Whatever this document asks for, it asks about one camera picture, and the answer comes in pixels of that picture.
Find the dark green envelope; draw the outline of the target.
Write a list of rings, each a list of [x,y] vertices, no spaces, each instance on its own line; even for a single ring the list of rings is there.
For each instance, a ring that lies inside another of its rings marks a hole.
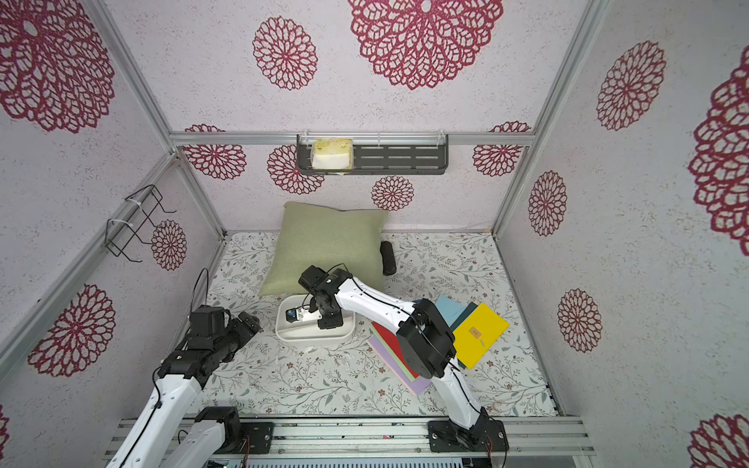
[[[471,316],[471,314],[478,308],[478,304],[475,302],[468,303],[462,312],[458,314],[458,317],[454,319],[454,321],[451,324],[451,330],[454,334],[454,347],[456,347],[456,358],[458,359],[458,366],[462,370],[465,370],[467,368],[466,364],[462,361],[460,358],[460,352],[461,352],[461,346],[462,342],[460,340],[460,337],[458,336],[458,329],[460,326]]]

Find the yellow envelope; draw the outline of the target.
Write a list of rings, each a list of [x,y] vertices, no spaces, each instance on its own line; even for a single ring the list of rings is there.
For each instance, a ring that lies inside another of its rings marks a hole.
[[[458,329],[462,342],[460,358],[467,369],[473,369],[497,340],[507,331],[509,323],[485,303]]]

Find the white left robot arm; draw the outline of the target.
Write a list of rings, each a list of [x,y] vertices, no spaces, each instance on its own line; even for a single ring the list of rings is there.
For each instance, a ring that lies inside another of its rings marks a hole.
[[[110,467],[203,467],[215,454],[248,448],[238,409],[199,411],[179,446],[168,454],[188,410],[222,364],[233,360],[255,335],[259,319],[203,305],[189,314],[185,337],[152,373],[153,390]]]

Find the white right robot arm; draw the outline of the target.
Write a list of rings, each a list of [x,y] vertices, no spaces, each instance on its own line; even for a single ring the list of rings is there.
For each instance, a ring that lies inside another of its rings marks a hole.
[[[343,325],[350,311],[393,333],[405,364],[432,382],[447,409],[447,426],[432,426],[430,437],[466,452],[506,450],[503,426],[481,407],[458,366],[454,333],[430,300],[405,301],[377,291],[344,264],[329,271],[314,265],[300,277],[309,302],[285,311],[289,323],[314,322],[321,330]]]

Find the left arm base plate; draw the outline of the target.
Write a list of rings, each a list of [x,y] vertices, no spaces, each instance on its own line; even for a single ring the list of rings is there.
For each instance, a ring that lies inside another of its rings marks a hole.
[[[235,453],[243,454],[243,456],[269,454],[274,439],[274,429],[273,422],[242,422],[240,441]]]

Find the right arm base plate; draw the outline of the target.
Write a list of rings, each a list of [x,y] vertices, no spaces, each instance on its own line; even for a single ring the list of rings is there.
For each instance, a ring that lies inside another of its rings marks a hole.
[[[478,420],[470,429],[464,429],[449,420],[427,422],[428,442],[431,452],[507,452],[508,438],[501,422]]]

